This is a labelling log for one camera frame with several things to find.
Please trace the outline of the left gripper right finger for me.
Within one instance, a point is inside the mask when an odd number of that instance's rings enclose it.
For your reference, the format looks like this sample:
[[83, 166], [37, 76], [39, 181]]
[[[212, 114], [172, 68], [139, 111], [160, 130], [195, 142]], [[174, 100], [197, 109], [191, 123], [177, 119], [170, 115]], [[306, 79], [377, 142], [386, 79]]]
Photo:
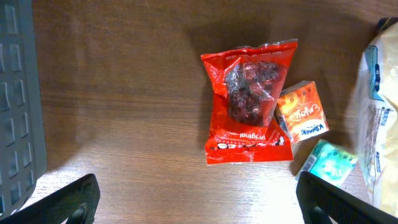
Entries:
[[296, 195], [306, 224], [396, 224], [397, 218], [305, 171]]

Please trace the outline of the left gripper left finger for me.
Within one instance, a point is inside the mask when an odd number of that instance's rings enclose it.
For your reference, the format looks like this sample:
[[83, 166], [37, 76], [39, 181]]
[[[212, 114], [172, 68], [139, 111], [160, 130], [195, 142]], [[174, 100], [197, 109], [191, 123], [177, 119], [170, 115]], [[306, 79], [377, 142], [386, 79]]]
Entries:
[[92, 224], [99, 200], [100, 188], [96, 176], [87, 174], [1, 220], [1, 224]]

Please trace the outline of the teal tissue pack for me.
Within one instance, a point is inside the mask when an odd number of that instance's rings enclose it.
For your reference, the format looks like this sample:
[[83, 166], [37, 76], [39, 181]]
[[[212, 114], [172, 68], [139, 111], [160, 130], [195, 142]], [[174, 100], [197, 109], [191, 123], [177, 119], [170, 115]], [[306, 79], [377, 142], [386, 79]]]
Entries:
[[309, 172], [335, 187], [341, 187], [357, 161], [358, 157], [348, 153], [343, 147], [320, 139], [295, 179], [298, 180], [302, 172]]

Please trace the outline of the orange tissue pack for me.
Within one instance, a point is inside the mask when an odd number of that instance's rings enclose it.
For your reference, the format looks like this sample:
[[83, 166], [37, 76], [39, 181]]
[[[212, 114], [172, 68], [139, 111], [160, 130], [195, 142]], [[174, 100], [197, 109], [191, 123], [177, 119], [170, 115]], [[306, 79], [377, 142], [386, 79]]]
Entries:
[[303, 141], [329, 131], [314, 81], [301, 81], [282, 90], [276, 116], [291, 142]]

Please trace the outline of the yellow snack bag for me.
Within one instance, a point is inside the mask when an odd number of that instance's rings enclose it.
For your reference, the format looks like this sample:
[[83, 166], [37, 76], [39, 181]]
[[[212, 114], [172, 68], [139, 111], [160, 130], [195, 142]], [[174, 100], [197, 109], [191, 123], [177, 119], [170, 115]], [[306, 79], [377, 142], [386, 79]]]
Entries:
[[356, 152], [371, 204], [397, 216], [397, 18], [379, 20], [358, 67]]

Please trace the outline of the red Hacks candy bag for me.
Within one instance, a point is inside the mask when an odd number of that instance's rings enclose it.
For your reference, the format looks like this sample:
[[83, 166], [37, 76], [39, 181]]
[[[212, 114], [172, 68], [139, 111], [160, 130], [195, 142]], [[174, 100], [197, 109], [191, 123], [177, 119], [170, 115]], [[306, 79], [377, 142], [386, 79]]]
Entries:
[[213, 90], [209, 166], [293, 159], [274, 110], [297, 46], [289, 39], [201, 55]]

